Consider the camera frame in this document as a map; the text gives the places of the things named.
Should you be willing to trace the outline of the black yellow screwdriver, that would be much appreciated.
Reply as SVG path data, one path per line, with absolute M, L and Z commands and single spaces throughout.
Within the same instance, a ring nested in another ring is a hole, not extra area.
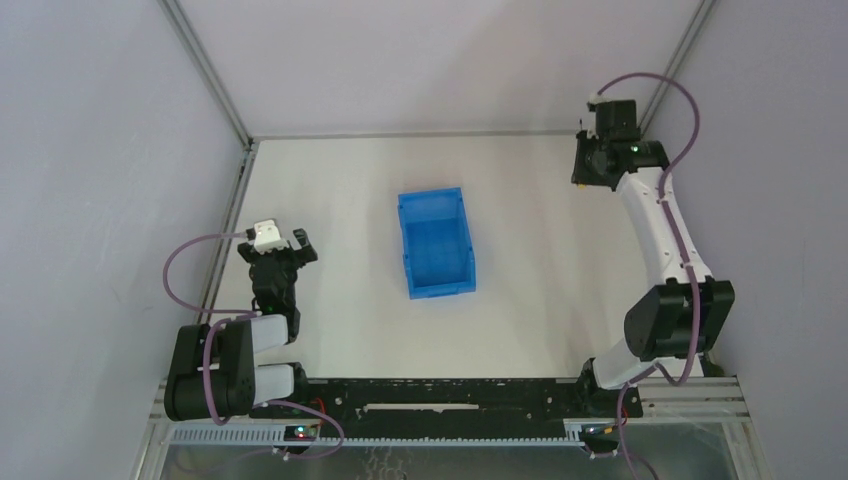
M 577 136 L 579 136 L 579 133 L 580 133 L 581 131 L 583 131 L 583 130 L 584 130 L 584 127 L 583 127 L 583 120 L 582 120 L 582 118 L 579 118 L 579 119 L 578 119 L 578 135 L 577 135 Z M 577 186 L 577 188 L 578 188 L 578 189 L 580 189 L 580 190 L 583 190 L 583 189 L 585 189 L 585 188 L 586 188 L 586 186 L 585 186 L 584 184 L 575 183 L 575 185 L 576 185 L 576 186 Z

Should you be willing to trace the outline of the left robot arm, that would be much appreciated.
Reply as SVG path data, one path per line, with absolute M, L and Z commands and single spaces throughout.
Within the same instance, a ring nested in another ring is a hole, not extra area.
M 251 305 L 223 309 L 213 324 L 179 329 L 163 400 L 170 420 L 222 425 L 257 405 L 305 395 L 300 363 L 261 365 L 256 359 L 294 343 L 300 333 L 295 284 L 299 270 L 318 255 L 305 230 L 293 234 L 296 247 L 270 221 L 235 234 L 237 252 L 248 265 Z

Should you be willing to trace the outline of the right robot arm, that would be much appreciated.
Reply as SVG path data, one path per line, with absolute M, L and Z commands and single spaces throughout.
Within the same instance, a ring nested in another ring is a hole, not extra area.
M 591 129 L 576 135 L 571 181 L 608 187 L 622 200 L 635 229 L 648 291 L 624 316 L 623 338 L 588 360 L 578 397 L 591 417 L 612 417 L 639 380 L 660 372 L 675 383 L 688 379 L 698 357 L 711 350 L 735 301 L 728 280 L 706 265 L 680 217 L 672 165 L 658 141 L 645 140 L 633 100 L 595 96 Z

